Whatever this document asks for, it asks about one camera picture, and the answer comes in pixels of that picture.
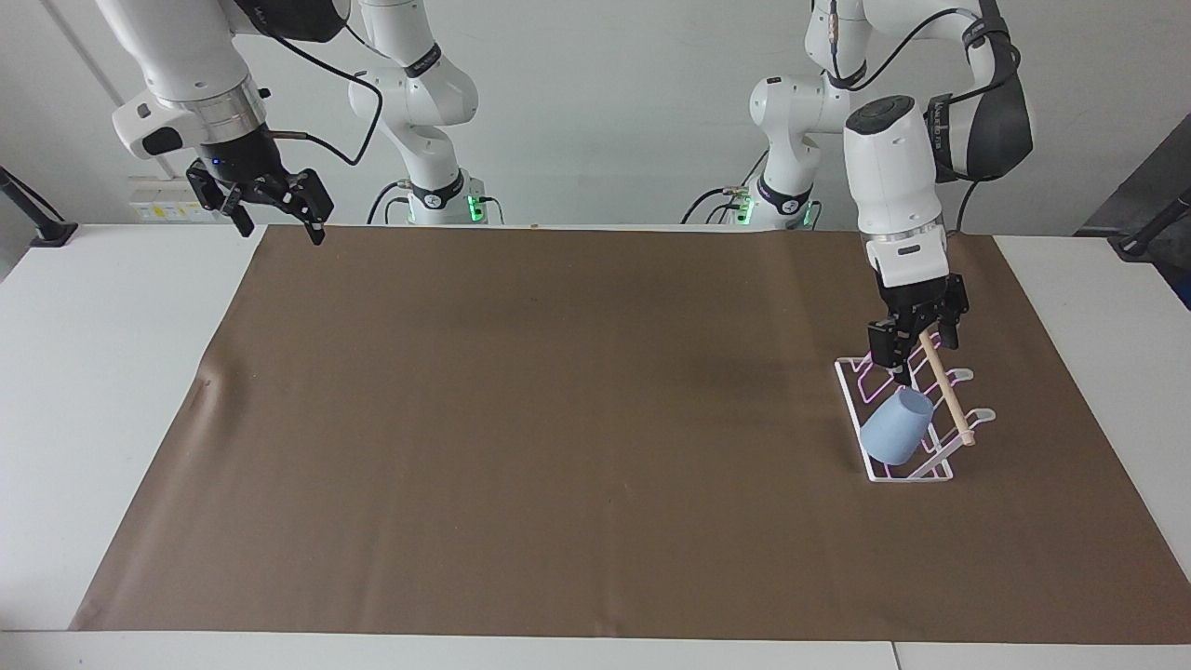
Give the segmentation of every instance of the blue cup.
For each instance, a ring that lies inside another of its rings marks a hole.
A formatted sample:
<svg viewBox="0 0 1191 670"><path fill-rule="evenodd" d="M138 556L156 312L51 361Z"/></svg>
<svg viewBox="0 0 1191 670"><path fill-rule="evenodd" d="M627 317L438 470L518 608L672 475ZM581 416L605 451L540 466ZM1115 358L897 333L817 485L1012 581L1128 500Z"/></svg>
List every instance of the blue cup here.
<svg viewBox="0 0 1191 670"><path fill-rule="evenodd" d="M860 446L885 465L903 465L918 451L935 406L913 389L898 389L860 428Z"/></svg>

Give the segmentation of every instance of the black cable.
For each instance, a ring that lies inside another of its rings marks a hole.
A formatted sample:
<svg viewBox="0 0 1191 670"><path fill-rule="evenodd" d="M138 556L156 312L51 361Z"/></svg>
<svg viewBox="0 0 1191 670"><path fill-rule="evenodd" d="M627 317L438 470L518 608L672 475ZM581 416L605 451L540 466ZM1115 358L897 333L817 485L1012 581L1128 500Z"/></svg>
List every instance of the black cable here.
<svg viewBox="0 0 1191 670"><path fill-rule="evenodd" d="M308 132L301 132L301 131L278 131L278 134L288 134L288 137L279 137L279 139L305 139L307 142L313 142L314 144L318 144L319 146L322 146L322 148L331 151L332 154L335 154L336 156L338 156L341 159L343 159L343 162L348 163L349 165L357 165L357 164L360 164L360 161L364 157L364 151L367 151L368 150L368 145L372 144L373 134L376 132L376 124L380 123L380 112L381 112L381 108L385 106L385 95L380 92L380 88L376 88L372 83L364 81L363 79L360 79L360 76L357 76L357 75L348 74L348 73L345 73L345 71L336 68L335 65L328 64L328 63L318 60L317 57L307 54L306 51L303 51L298 46L294 46L293 44L289 43L289 40L287 40L286 38L283 38L283 37L281 37L279 35L275 35L275 33L273 33L273 32L270 32L268 30L266 30L264 33L267 36L272 37L278 44L285 46L289 51L292 51L292 52L297 54L298 56L300 56L303 60L305 60L305 61L307 61L310 63L313 63L314 65L317 65L317 67L319 67L319 68L322 68L322 69L324 69L324 70L326 70L326 71L329 71L329 73L331 73L331 74L333 74L336 76L343 77L343 79L345 79L348 81L353 81L355 83L358 83L360 86L363 86L368 90L372 90L373 95L376 96L376 112L373 114L373 120L368 125L368 132L364 134L364 140L363 140L362 144L360 144L360 151L356 154L355 158L349 158L347 154L344 154L343 151L336 149L335 146L332 146L325 139L316 137L316 136L313 136L313 134L311 134Z"/></svg>
<svg viewBox="0 0 1191 670"><path fill-rule="evenodd" d="M918 24L917 27L915 27L913 30L911 30L910 35L906 35L902 39L902 43L897 45L897 49L894 49L893 52L890 54L888 58L885 58L885 62L881 63L881 67L877 68L877 71L873 73L872 76L869 76L867 80L865 80L863 83L858 83L855 86L848 87L848 90L856 92L856 90L863 90L865 88L868 88L868 84L872 83L873 81L877 81L877 77L879 77L881 75L881 73L884 73L885 69L888 68L890 64L893 63L893 61L898 57L898 55L902 54L902 50L905 49L906 45L910 44L910 42L913 40L913 38L919 32L922 32L923 30L925 30L927 26L929 26L930 24L937 21L939 19L941 19L941 18L948 15L948 14L962 14L962 13L965 13L965 10L960 10L959 7L952 7L949 10L942 10L942 11L939 11L939 12L935 12L934 14L931 14L929 18L927 18L927 20L922 21L921 24ZM831 55L831 62L835 63L835 54ZM840 65L838 64L835 65L835 76L836 76L836 79L842 79L840 76Z"/></svg>
<svg viewBox="0 0 1191 670"><path fill-rule="evenodd" d="M393 202L410 203L410 199L404 195L398 195L397 198L393 198L392 200L385 202L385 225L388 225L388 207L392 206Z"/></svg>
<svg viewBox="0 0 1191 670"><path fill-rule="evenodd" d="M703 224L711 225L711 217L716 215L716 212L723 212L719 214L719 223L723 223L724 217L728 215L729 209L740 209L740 208L741 208L740 205L734 205L732 202L728 202L727 205L719 205L718 207L711 209L711 213L707 214L707 220L704 220Z"/></svg>
<svg viewBox="0 0 1191 670"><path fill-rule="evenodd" d="M691 219L691 214L694 213L694 209L697 209L699 205L706 201L707 198L715 198L716 195L725 195L727 193L724 193L724 190L727 190L727 188L712 188L711 190L707 190L703 195L699 195L699 198L694 200L694 203L691 205L691 208L686 209L686 213L682 214L682 221L679 223L679 225L686 225L686 221Z"/></svg>
<svg viewBox="0 0 1191 670"><path fill-rule="evenodd" d="M823 215L823 201L822 200L811 200L810 206L815 207L815 205L819 206L819 211L815 213L815 220L811 221L811 232L813 232L815 228L818 227L818 217Z"/></svg>
<svg viewBox="0 0 1191 670"><path fill-rule="evenodd" d="M376 208L380 207L380 201L385 199L385 195L388 194L389 190L400 188L403 183L405 183L404 179L401 181L386 183L385 187L380 189L380 193L376 194L376 199L373 200L372 208L368 209L368 219L364 221L364 225L372 225L372 219L376 215Z"/></svg>
<svg viewBox="0 0 1191 670"><path fill-rule="evenodd" d="M967 93L965 93L962 95L956 95L954 98L948 98L943 102L943 105L950 106L950 105L955 105L958 102L962 102L964 100L971 100L972 98L975 98L977 95L984 95L985 93L987 93L990 90L996 90L997 88L1000 88L1002 86L1004 86L1005 83L1008 83L1009 80L1012 79L1014 75L1017 74L1017 70L1018 70L1018 68L1022 64L1022 52L1017 50L1017 46L1014 46L1012 44L1010 44L1009 45L1009 50L1010 50L1010 54L1012 54L1012 56L1014 56L1014 69L1011 69L1008 73L1005 73L1005 75L1002 76L1000 79L994 79L993 81L990 81L986 86L981 86L980 88L975 88L973 90L968 90Z"/></svg>
<svg viewBox="0 0 1191 670"><path fill-rule="evenodd" d="M748 184L748 180L753 179L753 175L756 174L756 168L761 167L761 163L765 162L765 158L768 155L769 155L769 150L768 149L766 149L765 151L761 151L761 157L759 157L756 159L756 162L753 163L753 169L748 170L748 174L746 174L744 179L741 180L741 188L743 188L744 186ZM732 195L732 199L729 200L728 203L731 205L731 203L735 203L735 202L736 202L736 195ZM723 225L725 215L728 215L728 211L727 209L719 214L719 220L717 220L716 224L717 225Z"/></svg>
<svg viewBox="0 0 1191 670"><path fill-rule="evenodd" d="M967 202L972 199L972 193L975 192L975 187L984 183L984 181L985 180L983 179L973 179L972 186L968 186L967 193L964 194L964 201L960 202L960 213L955 217L955 230L952 231L953 233L958 234L964 232L964 212L967 211Z"/></svg>
<svg viewBox="0 0 1191 670"><path fill-rule="evenodd" d="M497 212L500 213L500 225L505 224L505 208L503 206L500 206L500 200L493 198L492 195L485 195L484 198L480 198L480 201L481 202L495 202L497 203Z"/></svg>
<svg viewBox="0 0 1191 670"><path fill-rule="evenodd" d="M385 54L382 54L380 51L380 49L378 49L378 48L373 46L372 44L369 44L368 40L364 39L363 37L360 37L360 33L356 32L355 29L353 29L350 24L343 24L343 27L348 29L348 32L351 35L351 37L356 38L356 42L358 42L361 46L363 46L364 49L368 49L373 54L376 54L381 58L388 58L388 56L386 56Z"/></svg>
<svg viewBox="0 0 1191 670"><path fill-rule="evenodd" d="M828 17L829 17L828 20L830 21L829 25L835 25L835 38L830 39L830 44L829 44L829 46L831 49L831 69L835 70L835 79L837 81L842 81L843 80L843 75L840 74L840 61L838 61L838 54L840 54L840 5L838 5L838 0L831 0L831 7L830 7L830 10L828 12Z"/></svg>

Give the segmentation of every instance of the wall outlet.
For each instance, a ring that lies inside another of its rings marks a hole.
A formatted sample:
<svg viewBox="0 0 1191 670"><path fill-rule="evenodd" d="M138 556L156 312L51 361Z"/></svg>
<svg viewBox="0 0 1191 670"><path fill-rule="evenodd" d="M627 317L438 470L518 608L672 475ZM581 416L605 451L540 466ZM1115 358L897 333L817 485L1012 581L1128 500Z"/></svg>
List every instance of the wall outlet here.
<svg viewBox="0 0 1191 670"><path fill-rule="evenodd" d="M129 180L135 186L129 203L145 223L214 223L220 217L202 208L185 179Z"/></svg>
<svg viewBox="0 0 1191 670"><path fill-rule="evenodd" d="M137 213L137 218L145 223L161 223L166 220L166 212L160 211L156 205L158 193L161 190L156 188L138 188L132 192L129 205Z"/></svg>

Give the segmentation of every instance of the green led light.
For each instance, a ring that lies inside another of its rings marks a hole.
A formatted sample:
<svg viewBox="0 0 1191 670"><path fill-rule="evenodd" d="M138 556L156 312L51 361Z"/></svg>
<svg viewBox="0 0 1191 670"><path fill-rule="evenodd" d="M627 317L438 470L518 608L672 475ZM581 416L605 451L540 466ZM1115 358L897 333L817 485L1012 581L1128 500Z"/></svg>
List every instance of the green led light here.
<svg viewBox="0 0 1191 670"><path fill-rule="evenodd" d="M479 223L484 220L484 205L475 195L467 196L467 203L472 207L472 220Z"/></svg>
<svg viewBox="0 0 1191 670"><path fill-rule="evenodd" d="M810 203L806 205L806 212L803 213L803 227L812 227L815 221L818 220L818 213L822 211L823 202L811 200Z"/></svg>
<svg viewBox="0 0 1191 670"><path fill-rule="evenodd" d="M754 206L756 206L756 202L753 201L753 198L749 198L748 195L743 195L743 201L741 202L741 208L736 213L736 223L740 224L740 225L748 225L749 220L753 218L753 207Z"/></svg>

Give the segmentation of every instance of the white table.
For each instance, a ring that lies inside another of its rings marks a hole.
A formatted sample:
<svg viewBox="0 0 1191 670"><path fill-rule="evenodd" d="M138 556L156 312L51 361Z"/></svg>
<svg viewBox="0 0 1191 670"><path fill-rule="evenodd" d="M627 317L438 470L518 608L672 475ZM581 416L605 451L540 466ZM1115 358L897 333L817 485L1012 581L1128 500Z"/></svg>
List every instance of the white table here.
<svg viewBox="0 0 1191 670"><path fill-rule="evenodd" d="M0 628L30 631L0 633L0 668L1191 668L1191 646L54 632L81 601L258 239L227 226L87 226L64 249L30 251L0 283ZM1153 269L1100 240L998 242L1191 576L1191 382L1180 375L1191 313Z"/></svg>

